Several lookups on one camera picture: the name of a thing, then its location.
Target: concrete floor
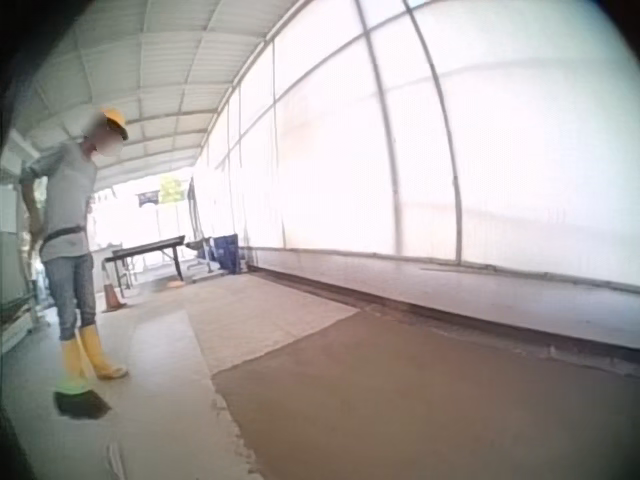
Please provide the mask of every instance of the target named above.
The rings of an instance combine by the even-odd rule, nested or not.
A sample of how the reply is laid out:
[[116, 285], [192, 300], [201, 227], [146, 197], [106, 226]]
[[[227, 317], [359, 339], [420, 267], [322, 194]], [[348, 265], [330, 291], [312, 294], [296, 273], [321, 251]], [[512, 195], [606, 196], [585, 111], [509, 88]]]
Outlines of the concrete floor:
[[640, 431], [636, 379], [253, 275], [127, 295], [99, 316], [131, 371], [94, 381], [114, 408], [103, 420], [53, 409], [57, 325], [4, 358], [2, 401], [40, 479], [111, 478], [112, 441], [129, 480], [627, 478], [602, 475]]

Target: black table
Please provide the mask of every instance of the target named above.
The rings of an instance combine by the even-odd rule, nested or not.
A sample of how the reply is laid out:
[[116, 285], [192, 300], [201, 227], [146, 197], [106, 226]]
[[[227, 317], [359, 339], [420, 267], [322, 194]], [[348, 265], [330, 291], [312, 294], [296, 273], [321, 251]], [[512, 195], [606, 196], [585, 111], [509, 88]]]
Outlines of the black table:
[[118, 272], [119, 260], [126, 260], [127, 258], [135, 257], [137, 255], [144, 255], [145, 253], [151, 252], [162, 252], [167, 255], [164, 250], [170, 248], [173, 253], [173, 263], [176, 266], [176, 273], [178, 274], [180, 280], [184, 281], [184, 278], [182, 277], [182, 270], [180, 269], [180, 261], [178, 260], [178, 247], [182, 245], [184, 245], [184, 235], [174, 238], [167, 238], [166, 240], [159, 240], [153, 243], [147, 243], [145, 245], [138, 245], [137, 247], [114, 250], [113, 254], [110, 257], [105, 258], [104, 261], [107, 263], [113, 262], [113, 265], [116, 269], [116, 277], [118, 279], [120, 294], [123, 295], [122, 282], [120, 281], [120, 272]]

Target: ceiling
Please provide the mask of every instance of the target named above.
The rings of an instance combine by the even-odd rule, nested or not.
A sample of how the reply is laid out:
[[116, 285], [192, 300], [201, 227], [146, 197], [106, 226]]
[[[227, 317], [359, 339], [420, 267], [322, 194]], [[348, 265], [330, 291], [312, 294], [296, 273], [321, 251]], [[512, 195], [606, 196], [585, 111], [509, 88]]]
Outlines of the ceiling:
[[96, 189], [196, 161], [243, 65], [295, 0], [96, 0], [56, 46], [15, 128], [40, 152], [115, 107], [129, 141]]

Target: person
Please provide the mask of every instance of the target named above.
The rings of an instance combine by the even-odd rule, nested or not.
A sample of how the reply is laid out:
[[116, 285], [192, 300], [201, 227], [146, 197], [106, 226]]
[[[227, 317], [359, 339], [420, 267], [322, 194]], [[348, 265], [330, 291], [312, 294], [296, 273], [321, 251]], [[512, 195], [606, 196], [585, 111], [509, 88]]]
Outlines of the person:
[[[121, 378], [128, 373], [126, 368], [112, 364], [102, 350], [96, 327], [93, 258], [86, 234], [97, 175], [93, 156], [96, 152], [105, 156], [117, 155], [127, 138], [122, 114], [115, 109], [103, 110], [80, 143], [61, 144], [52, 153], [27, 165], [20, 176], [32, 245], [42, 240], [40, 259], [58, 311], [67, 375], [59, 390], [87, 390], [80, 343], [99, 379]], [[44, 219], [40, 216], [33, 189], [34, 181], [40, 177], [47, 177]], [[76, 308], [80, 311], [78, 336]]]

